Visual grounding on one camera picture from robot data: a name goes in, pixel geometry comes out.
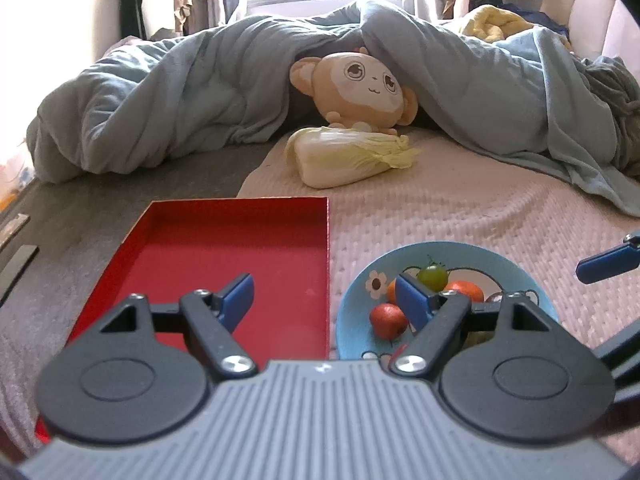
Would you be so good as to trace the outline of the red apple-like fruit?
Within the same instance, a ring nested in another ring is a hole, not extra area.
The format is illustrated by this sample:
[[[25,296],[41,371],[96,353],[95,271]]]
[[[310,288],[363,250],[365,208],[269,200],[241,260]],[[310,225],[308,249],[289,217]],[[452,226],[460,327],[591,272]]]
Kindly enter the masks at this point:
[[[384,340],[399,338],[409,326],[408,318],[396,304],[378,304],[369,314],[373,333]]]

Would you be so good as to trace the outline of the red cardboard tray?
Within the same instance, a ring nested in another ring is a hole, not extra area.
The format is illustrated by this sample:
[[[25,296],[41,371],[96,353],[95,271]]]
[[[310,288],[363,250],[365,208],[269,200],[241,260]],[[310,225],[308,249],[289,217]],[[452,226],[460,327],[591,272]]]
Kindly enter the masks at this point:
[[[277,360],[329,352],[329,204],[323,198],[224,198],[152,203],[94,286],[65,348],[36,387],[37,434],[97,445],[151,441],[206,411],[218,384],[179,334],[107,332],[131,294],[171,304],[216,292],[241,273],[254,302],[233,337],[255,374]]]

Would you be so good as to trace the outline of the small orange kumquat back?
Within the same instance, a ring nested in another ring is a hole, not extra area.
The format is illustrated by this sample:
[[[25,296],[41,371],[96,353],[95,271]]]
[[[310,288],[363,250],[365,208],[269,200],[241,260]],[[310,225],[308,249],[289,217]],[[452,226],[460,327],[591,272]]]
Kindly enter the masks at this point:
[[[396,280],[390,281],[390,284],[387,285],[386,298],[390,304],[397,304]]]

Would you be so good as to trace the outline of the brown-grey crumpled cloth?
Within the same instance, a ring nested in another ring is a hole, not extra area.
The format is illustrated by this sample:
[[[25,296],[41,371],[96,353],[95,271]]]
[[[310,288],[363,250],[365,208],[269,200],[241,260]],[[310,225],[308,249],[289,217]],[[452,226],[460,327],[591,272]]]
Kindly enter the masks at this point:
[[[613,166],[631,179],[639,179],[639,84],[621,58],[601,55],[582,60],[591,92],[608,104],[617,136]]]

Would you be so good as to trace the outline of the napa cabbage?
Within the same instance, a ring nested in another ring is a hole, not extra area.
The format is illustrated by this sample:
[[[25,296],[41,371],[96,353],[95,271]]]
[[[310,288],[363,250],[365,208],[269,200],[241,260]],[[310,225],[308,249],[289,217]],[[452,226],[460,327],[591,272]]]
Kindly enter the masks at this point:
[[[338,188],[410,168],[419,151],[408,136],[343,128],[303,128],[288,138],[284,154],[304,185]]]

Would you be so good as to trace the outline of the monkey plush toy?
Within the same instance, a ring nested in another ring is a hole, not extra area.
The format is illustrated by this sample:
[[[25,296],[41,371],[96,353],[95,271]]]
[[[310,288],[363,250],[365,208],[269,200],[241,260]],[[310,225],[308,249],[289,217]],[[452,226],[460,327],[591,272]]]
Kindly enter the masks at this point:
[[[332,128],[391,134],[418,114],[414,91],[362,48],[317,58],[307,56],[290,68],[290,83],[309,96]]]

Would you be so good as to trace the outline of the yellow blanket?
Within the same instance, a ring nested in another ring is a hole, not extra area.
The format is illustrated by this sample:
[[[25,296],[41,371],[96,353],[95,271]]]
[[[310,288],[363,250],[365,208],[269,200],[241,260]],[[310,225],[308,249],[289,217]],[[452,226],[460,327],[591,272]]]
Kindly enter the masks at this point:
[[[493,44],[533,27],[533,23],[514,12],[484,4],[459,21],[458,33]]]

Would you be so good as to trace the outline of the dark red plum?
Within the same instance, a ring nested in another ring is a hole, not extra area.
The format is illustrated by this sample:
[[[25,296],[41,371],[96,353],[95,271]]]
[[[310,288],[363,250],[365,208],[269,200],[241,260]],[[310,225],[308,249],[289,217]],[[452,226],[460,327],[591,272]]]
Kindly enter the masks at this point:
[[[491,302],[492,304],[500,304],[503,300],[504,292],[494,292],[489,297],[486,298],[486,302]]]

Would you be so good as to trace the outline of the shiny flat packet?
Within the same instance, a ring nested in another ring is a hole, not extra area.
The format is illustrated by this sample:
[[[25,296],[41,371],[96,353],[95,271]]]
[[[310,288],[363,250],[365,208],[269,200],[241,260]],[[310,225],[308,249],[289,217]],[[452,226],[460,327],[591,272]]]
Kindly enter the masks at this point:
[[[12,238],[26,226],[29,219],[28,214],[17,214],[2,226],[0,230],[0,250],[3,250]]]

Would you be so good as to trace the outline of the green tomato back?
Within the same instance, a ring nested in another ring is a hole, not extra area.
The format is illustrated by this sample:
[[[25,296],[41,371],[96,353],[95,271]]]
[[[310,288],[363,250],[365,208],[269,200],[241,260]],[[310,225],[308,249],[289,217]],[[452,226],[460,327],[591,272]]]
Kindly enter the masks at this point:
[[[441,262],[428,258],[418,271],[416,279],[432,292],[441,292],[449,282],[449,272]]]

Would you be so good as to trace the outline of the black flat remote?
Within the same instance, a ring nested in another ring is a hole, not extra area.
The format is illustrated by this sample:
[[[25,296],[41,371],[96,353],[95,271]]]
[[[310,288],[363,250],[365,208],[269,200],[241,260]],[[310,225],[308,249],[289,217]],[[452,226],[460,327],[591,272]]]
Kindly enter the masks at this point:
[[[14,289],[15,284],[21,278],[26,268],[39,252],[36,245],[23,245],[17,249],[6,266],[0,273],[0,306],[3,306]]]

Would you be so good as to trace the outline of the pink padded headboard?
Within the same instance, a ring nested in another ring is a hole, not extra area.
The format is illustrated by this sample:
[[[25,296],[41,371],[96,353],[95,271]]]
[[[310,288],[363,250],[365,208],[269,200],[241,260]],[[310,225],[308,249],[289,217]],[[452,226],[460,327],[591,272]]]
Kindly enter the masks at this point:
[[[620,0],[542,0],[541,12],[570,32],[580,58],[621,58],[639,78],[639,26]]]

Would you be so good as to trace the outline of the grey blanket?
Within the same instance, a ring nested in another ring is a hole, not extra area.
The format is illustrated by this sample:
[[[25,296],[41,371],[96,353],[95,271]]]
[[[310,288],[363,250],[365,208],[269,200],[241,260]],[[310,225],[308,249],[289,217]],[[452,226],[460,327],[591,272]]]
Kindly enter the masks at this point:
[[[149,203],[231,197],[269,150],[267,144],[229,146],[128,176],[35,181],[26,188],[10,211],[30,220],[1,254],[7,262],[23,245],[39,249],[1,308],[2,455],[22,460],[35,451],[35,380]]]

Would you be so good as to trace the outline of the grey-blue duvet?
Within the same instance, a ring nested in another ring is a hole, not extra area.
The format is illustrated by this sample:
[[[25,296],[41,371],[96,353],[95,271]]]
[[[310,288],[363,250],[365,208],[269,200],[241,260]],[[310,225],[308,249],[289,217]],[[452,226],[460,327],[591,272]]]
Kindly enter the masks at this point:
[[[358,48],[412,89],[420,109],[465,148],[638,214],[639,179],[613,166],[612,112],[557,34],[536,26],[488,44],[382,0],[308,20],[250,16],[113,50],[39,105],[26,132],[36,175],[62,183],[87,172],[129,174],[318,125],[290,68],[307,55]]]

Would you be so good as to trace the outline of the blue cartoon plate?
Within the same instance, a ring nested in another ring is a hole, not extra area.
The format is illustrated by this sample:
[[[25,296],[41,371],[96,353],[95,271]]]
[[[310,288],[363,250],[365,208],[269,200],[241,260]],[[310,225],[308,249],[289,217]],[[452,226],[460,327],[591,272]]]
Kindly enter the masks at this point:
[[[517,264],[483,247],[458,242],[421,242],[386,252],[368,264],[352,280],[337,309],[335,338],[342,360],[390,356],[412,338],[406,330],[394,341],[373,333],[370,311],[388,301],[386,287],[402,272],[416,275],[424,266],[441,264],[452,280],[468,281],[489,297],[497,292],[525,292],[552,318],[557,318],[550,298]]]

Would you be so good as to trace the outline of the large orange tangerine centre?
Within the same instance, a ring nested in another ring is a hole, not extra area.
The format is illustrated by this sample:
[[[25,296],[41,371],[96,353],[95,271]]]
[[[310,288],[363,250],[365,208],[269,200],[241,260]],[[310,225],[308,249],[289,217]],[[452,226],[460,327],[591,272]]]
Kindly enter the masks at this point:
[[[468,296],[473,302],[483,302],[485,300],[483,289],[481,289],[477,284],[469,281],[450,281],[446,285],[445,290],[447,292],[460,292],[460,294]]]

